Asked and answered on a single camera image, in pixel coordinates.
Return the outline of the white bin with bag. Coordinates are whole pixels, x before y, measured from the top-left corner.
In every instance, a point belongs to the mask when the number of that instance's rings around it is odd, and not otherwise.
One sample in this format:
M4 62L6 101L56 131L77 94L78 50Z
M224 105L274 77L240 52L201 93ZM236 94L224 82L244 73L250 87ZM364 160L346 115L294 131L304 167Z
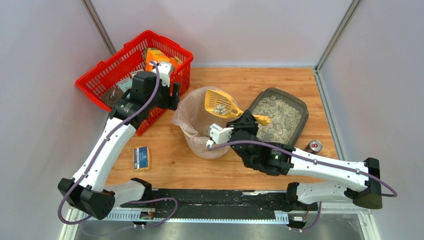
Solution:
M179 102L171 122L180 127L190 150L203 159L217 159L229 150L229 146L217 150L208 150L207 141L209 127L212 124L224 128L230 119L224 119L208 113L205 108L205 96L207 90L218 90L215 86L206 86L190 91Z

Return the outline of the yellow litter scoop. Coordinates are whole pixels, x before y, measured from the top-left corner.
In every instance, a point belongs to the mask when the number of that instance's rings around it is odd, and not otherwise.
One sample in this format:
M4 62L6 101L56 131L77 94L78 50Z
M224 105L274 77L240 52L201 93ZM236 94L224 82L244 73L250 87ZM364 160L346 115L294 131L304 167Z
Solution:
M227 115L217 115L213 113L213 109L216 104L226 105L226 108L230 111L230 113ZM204 109L209 114L223 119L237 119L244 113L244 111L238 107L234 98L230 94L222 90L215 89L208 89L206 91Z

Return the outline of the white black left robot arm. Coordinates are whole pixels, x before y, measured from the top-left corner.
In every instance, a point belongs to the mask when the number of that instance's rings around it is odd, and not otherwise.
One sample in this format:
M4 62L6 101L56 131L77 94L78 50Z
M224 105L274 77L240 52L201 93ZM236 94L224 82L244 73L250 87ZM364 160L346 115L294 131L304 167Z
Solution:
M139 178L106 186L110 171L124 146L155 108L175 111L180 101L180 83L166 79L167 74L141 71L132 78L132 87L117 100L108 114L106 125L94 149L71 178L62 178L58 190L63 198L57 215L64 224L71 224L62 215L63 206L86 213L88 218L102 220L113 208L141 201L149 183Z

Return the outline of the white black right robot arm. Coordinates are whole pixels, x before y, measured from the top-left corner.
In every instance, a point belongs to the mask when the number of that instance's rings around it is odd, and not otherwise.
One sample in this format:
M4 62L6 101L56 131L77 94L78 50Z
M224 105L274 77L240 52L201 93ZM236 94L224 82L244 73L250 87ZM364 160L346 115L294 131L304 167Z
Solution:
M243 165L270 176L308 176L322 182L292 182L286 200L310 205L320 201L352 201L358 207L378 210L383 207L380 162L343 161L315 155L288 144L263 142L256 136L259 127L250 111L226 123L231 128L230 147Z

